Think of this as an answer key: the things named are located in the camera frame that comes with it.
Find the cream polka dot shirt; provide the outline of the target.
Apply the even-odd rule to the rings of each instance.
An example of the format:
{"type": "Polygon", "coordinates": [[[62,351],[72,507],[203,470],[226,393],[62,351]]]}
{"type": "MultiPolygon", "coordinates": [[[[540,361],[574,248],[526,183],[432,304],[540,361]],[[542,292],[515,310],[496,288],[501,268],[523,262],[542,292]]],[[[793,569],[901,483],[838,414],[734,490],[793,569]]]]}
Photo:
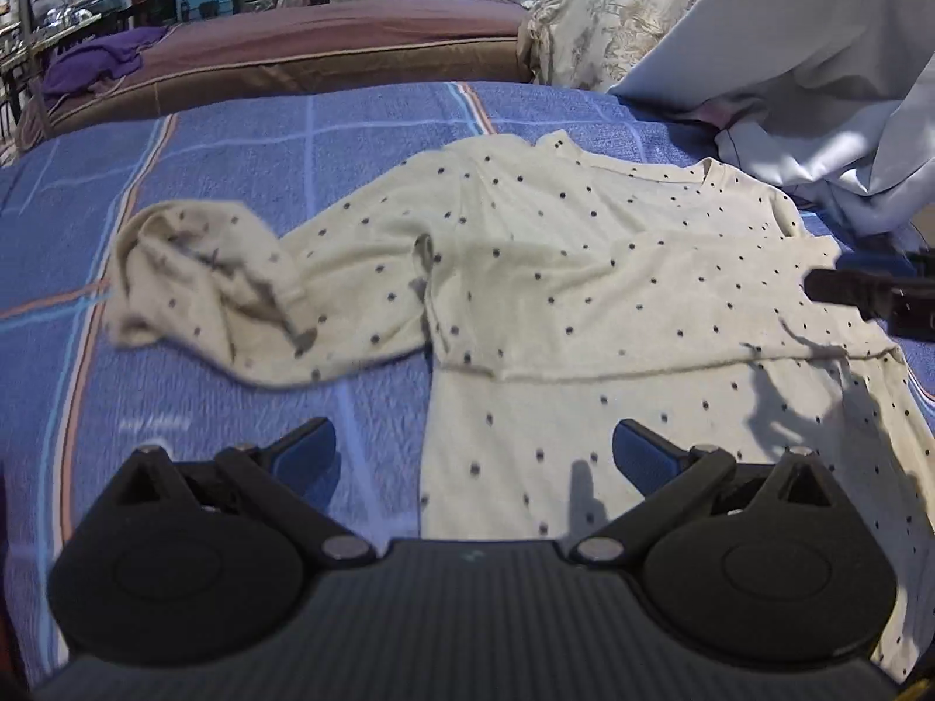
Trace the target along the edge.
{"type": "Polygon", "coordinates": [[[111,258],[109,334],[171,340],[292,388],[430,350],[421,530],[579,538],[639,491],[635,419],[745,462],[821,459],[894,568],[875,649],[905,677],[933,636],[933,437],[897,343],[806,297],[839,258],[737,169],[637,165],[566,133],[404,160],[287,234],[234,201],[144,209],[111,258]]]}

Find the blue plaid bed sheet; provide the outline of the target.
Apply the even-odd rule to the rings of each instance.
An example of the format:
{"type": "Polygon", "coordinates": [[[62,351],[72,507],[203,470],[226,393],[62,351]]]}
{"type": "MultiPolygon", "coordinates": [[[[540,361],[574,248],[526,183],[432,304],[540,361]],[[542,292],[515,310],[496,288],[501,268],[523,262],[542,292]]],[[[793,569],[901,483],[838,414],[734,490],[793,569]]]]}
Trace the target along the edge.
{"type": "MultiPolygon", "coordinates": [[[[129,221],[174,199],[234,201],[287,234],[414,155],[476,136],[532,143],[557,131],[590,154],[637,165],[713,160],[702,130],[656,122],[612,96],[444,82],[108,123],[3,169],[3,584],[31,681],[65,658],[44,601],[52,560],[136,446],[201,460],[325,416],[341,459],[331,516],[374,543],[427,536],[420,475],[431,351],[267,388],[171,340],[117,345],[106,321],[109,268],[129,221]]],[[[933,437],[932,350],[895,343],[933,437]]]]}

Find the light grey blue duvet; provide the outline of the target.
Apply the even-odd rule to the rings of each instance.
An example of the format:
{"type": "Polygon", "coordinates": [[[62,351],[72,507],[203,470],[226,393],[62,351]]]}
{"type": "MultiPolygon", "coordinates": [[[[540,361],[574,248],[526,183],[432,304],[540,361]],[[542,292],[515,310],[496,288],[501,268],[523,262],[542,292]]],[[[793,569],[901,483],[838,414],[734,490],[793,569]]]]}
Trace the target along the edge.
{"type": "Polygon", "coordinates": [[[697,0],[614,85],[859,236],[933,201],[933,0],[697,0]]]}

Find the floral beige pillow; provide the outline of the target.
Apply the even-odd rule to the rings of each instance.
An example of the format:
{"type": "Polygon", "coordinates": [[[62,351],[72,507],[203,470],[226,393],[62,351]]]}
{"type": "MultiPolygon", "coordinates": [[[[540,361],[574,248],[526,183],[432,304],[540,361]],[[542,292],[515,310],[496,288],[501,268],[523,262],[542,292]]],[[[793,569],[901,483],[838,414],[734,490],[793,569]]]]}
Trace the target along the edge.
{"type": "Polygon", "coordinates": [[[605,92],[697,0],[541,0],[525,24],[528,62],[543,85],[605,92]]]}

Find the purple cloth on bed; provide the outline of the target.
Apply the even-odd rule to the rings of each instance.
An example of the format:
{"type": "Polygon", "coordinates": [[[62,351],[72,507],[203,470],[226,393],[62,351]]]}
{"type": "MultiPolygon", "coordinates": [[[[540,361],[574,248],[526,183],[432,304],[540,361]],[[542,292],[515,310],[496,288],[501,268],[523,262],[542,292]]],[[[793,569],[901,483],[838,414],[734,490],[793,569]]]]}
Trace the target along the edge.
{"type": "Polygon", "coordinates": [[[115,81],[143,66],[143,53],[162,41],[167,26],[135,27],[76,44],[49,65],[41,91],[51,103],[88,91],[98,81],[115,81]]]}

